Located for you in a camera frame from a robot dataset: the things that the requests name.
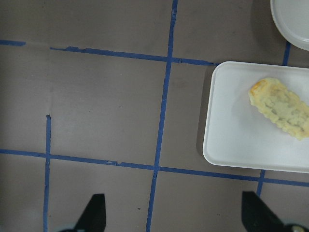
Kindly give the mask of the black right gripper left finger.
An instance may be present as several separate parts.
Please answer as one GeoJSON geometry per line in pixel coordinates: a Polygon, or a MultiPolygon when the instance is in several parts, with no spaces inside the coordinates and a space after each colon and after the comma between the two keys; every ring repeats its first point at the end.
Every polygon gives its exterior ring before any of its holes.
{"type": "Polygon", "coordinates": [[[106,228],[104,194],[94,194],[74,226],[75,232],[103,232],[106,228]]]}

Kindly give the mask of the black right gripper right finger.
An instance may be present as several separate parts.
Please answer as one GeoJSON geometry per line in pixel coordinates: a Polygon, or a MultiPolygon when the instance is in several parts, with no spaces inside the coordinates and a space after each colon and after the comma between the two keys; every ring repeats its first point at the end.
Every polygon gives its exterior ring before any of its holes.
{"type": "Polygon", "coordinates": [[[241,221],[247,232],[284,232],[285,225],[253,191],[244,191],[241,221]]]}

